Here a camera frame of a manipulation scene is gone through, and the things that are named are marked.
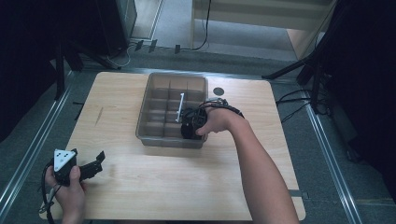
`pencil mark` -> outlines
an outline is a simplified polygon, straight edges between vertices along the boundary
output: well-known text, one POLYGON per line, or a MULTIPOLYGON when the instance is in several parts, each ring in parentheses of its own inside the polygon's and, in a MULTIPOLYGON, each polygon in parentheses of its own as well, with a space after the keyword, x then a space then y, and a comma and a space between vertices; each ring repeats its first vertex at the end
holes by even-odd
POLYGON ((98 124, 100 117, 102 117, 102 112, 103 112, 103 107, 100 109, 99 116, 98 116, 98 118, 96 119, 96 122, 95 122, 95 127, 96 127, 96 124, 98 124))

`black stand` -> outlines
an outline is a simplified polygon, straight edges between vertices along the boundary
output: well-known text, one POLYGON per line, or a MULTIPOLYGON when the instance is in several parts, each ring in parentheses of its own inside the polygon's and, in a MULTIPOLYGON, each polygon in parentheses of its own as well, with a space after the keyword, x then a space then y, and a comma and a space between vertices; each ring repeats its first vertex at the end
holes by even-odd
POLYGON ((59 3, 57 11, 58 11, 58 27, 56 31, 56 38, 57 38, 57 47, 56 47, 56 96, 55 100, 59 100, 65 90, 64 85, 64 59, 67 60, 71 69, 73 71, 81 71, 84 63, 82 62, 81 58, 78 56, 78 53, 81 52, 94 61, 101 64, 104 68, 107 69, 120 69, 120 67, 116 67, 115 65, 107 62, 106 60, 102 59, 94 52, 90 51, 89 49, 84 48, 78 42, 66 40, 64 36, 67 36, 67 32, 64 28, 64 19, 67 18, 64 13, 64 3, 59 3))
POLYGON ((337 7, 339 7, 337 15, 333 15, 329 29, 312 53, 310 53, 308 56, 301 59, 300 61, 293 63, 271 75, 262 76, 262 78, 264 79, 275 79, 287 74, 288 72, 293 71, 294 69, 304 66, 300 74, 297 76, 297 82, 300 85, 304 85, 309 81, 312 76, 314 76, 311 95, 311 106, 315 113, 318 113, 318 91, 320 78, 324 75, 323 64, 325 64, 327 52, 333 44, 334 34, 338 31, 338 28, 342 24, 344 17, 351 9, 351 4, 347 4, 346 6, 339 4, 337 5, 337 7))

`human arm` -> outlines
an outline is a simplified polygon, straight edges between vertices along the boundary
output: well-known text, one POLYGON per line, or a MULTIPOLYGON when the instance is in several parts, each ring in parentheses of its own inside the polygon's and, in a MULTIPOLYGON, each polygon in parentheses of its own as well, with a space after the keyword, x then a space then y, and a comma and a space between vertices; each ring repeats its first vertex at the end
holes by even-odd
POLYGON ((228 130, 235 141, 247 206, 254 223, 298 223, 289 191, 249 122, 233 111, 208 108, 207 123, 197 134, 228 130))
POLYGON ((55 188, 55 190, 59 188, 55 197, 64 211, 63 224, 78 224, 84 220, 85 193, 79 182, 80 176, 81 172, 78 166, 74 166, 70 171, 70 186, 61 186, 59 188, 53 174, 53 166, 50 166, 46 172, 47 184, 55 188))

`human hand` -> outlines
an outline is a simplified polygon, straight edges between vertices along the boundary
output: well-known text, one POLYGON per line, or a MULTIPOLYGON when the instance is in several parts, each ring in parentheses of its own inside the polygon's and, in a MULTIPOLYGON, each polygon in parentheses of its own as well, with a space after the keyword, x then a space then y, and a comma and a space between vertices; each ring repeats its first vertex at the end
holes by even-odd
MULTIPOLYGON (((85 193, 84 188, 79 182, 81 172, 78 166, 74 166, 70 171, 70 186, 61 186, 56 192, 55 197, 61 205, 64 216, 62 223, 82 223, 85 213, 85 193)), ((58 189, 58 183, 54 177, 53 166, 46 172, 46 182, 53 188, 58 189)))
POLYGON ((206 109, 207 122, 202 127, 196 130, 196 134, 204 135, 206 133, 219 133, 222 131, 230 131, 238 122, 247 122, 241 116, 235 114, 233 111, 224 108, 208 107, 206 109))

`left hand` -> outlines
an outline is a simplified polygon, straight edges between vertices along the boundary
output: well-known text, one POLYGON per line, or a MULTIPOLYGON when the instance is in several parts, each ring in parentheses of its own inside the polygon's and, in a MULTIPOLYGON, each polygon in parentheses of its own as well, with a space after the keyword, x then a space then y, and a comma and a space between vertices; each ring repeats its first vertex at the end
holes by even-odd
MULTIPOLYGON (((81 172, 78 166, 74 166, 70 171, 70 186, 61 186, 55 197, 64 210, 63 223, 82 223, 85 214, 85 192, 79 182, 81 172)), ((46 182, 48 185, 58 188, 58 183, 54 177, 53 166, 46 172, 46 182)))

